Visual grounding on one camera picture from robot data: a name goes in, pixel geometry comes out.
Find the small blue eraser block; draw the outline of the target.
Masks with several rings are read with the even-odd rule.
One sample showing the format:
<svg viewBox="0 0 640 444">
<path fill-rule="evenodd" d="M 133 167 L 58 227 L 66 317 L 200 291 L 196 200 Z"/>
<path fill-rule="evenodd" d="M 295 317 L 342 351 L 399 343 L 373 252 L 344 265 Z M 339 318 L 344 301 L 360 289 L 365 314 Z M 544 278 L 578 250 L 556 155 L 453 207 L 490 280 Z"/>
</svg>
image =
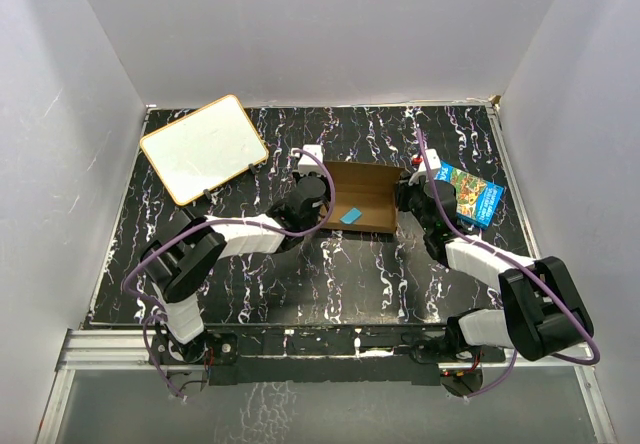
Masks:
<svg viewBox="0 0 640 444">
<path fill-rule="evenodd" d="M 340 223 L 344 225 L 354 225 L 361 217 L 362 211 L 353 207 L 340 218 Z"/>
</svg>

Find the brown cardboard paper box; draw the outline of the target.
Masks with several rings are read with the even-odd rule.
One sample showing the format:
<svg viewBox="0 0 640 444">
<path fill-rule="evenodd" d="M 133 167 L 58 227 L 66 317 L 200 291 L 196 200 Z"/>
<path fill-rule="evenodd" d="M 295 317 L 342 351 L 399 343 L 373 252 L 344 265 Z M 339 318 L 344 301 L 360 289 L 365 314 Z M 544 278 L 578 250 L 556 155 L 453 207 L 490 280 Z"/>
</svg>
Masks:
<svg viewBox="0 0 640 444">
<path fill-rule="evenodd" d="M 382 164 L 326 161 L 336 191 L 328 230 L 394 234 L 397 228 L 395 184 L 404 169 Z M 354 225 L 340 223 L 351 208 L 362 211 Z"/>
</svg>

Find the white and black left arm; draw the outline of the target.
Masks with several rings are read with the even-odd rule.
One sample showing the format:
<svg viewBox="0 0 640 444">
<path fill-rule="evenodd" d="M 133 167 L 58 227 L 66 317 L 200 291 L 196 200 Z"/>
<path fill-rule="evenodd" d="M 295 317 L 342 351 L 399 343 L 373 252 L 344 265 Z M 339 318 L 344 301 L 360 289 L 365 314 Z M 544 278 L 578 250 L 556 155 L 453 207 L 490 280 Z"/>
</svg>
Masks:
<svg viewBox="0 0 640 444">
<path fill-rule="evenodd" d="M 312 174 L 299 178 L 264 214 L 220 218 L 183 211 L 154 237 L 140 253 L 136 270 L 152 282 L 161 308 L 154 326 L 172 357 L 194 363 L 209 347 L 197 291 L 218 261 L 289 251 L 328 221 L 335 197 L 333 181 Z"/>
</svg>

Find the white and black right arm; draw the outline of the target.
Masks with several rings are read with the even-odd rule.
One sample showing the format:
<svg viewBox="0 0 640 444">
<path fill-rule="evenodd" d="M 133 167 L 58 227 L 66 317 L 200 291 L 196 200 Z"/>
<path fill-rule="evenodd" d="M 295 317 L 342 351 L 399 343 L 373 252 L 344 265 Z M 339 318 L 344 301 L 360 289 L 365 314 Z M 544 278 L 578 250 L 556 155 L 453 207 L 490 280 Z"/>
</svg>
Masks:
<svg viewBox="0 0 640 444">
<path fill-rule="evenodd" d="M 481 346 L 515 350 L 529 361 L 574 345 L 591 345 L 594 327 L 565 263 L 554 256 L 535 260 L 499 249 L 466 233 L 456 215 L 453 185 L 403 172 L 395 186 L 396 207 L 423 230 L 429 256 L 499 294 L 500 310 L 472 309 L 447 321 L 447 352 L 466 361 Z"/>
</svg>

